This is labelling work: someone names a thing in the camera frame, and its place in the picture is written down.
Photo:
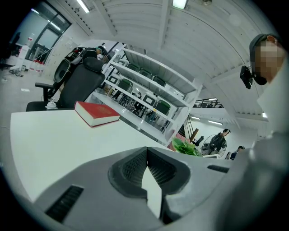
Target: green plant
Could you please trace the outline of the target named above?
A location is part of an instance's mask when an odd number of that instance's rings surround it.
[[[186,140],[185,142],[182,142],[178,138],[173,138],[172,145],[180,153],[198,157],[202,156],[202,154],[195,148],[195,145],[188,143]]]

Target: window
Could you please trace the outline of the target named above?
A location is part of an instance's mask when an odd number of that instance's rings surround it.
[[[26,59],[40,60],[45,62],[50,49],[55,45],[63,32],[71,25],[56,9],[49,3],[42,1],[31,9],[26,18],[16,30],[11,41],[20,32],[20,38],[16,45],[23,46],[27,43],[28,37],[33,40],[29,45]]]

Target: camera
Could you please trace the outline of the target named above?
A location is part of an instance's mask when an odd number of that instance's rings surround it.
[[[249,70],[248,67],[242,66],[240,78],[245,84],[246,88],[251,89],[252,83],[253,83],[253,76]]]

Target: white shelf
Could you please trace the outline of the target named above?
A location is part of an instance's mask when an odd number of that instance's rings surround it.
[[[159,85],[155,81],[143,76],[142,74],[135,72],[125,66],[122,66],[120,64],[117,64],[115,62],[111,62],[111,64],[124,76],[126,76],[128,79],[140,84],[144,88],[148,89],[149,91],[157,94],[164,100],[170,102],[176,107],[191,107],[187,102],[185,102],[182,99],[179,99],[176,95],[173,93],[168,92],[167,89],[165,89],[163,86]]]
[[[126,55],[129,63],[143,68],[144,70],[150,72],[153,75],[159,76],[163,81],[171,85],[173,88],[182,92],[183,94],[188,94],[195,91],[195,88],[188,79],[184,76],[171,69],[170,67],[154,60],[141,53],[131,51],[128,49],[122,49]]]
[[[152,107],[150,104],[142,101],[141,99],[139,99],[138,97],[135,97],[134,95],[128,93],[126,90],[120,88],[119,86],[109,82],[108,80],[104,80],[105,83],[111,85],[112,87],[114,87],[115,89],[119,90],[120,92],[124,93],[125,95],[129,96],[130,98],[134,99],[135,101],[139,102],[140,104],[144,105],[145,107],[149,108],[150,110],[153,110],[155,113],[157,113],[158,115],[160,115],[161,117],[165,118],[166,120],[174,123],[175,121],[171,118],[169,118],[167,115],[163,114],[162,112],[156,110],[154,107]]]
[[[158,139],[160,142],[166,144],[167,140],[164,137],[164,134],[153,127],[152,125],[145,122],[143,119],[138,117],[137,115],[133,114],[130,110],[126,109],[113,99],[108,96],[102,95],[98,92],[93,92],[93,95],[98,98],[100,101],[111,107],[113,110],[117,111],[121,116],[126,118],[128,121],[133,123],[134,125],[138,126],[140,129],[145,131],[146,133],[150,134],[151,136]]]

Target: white table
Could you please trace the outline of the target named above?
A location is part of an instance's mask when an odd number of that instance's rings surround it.
[[[90,128],[75,111],[12,113],[10,136],[15,166],[32,202],[85,162],[143,146],[167,149],[121,120]]]

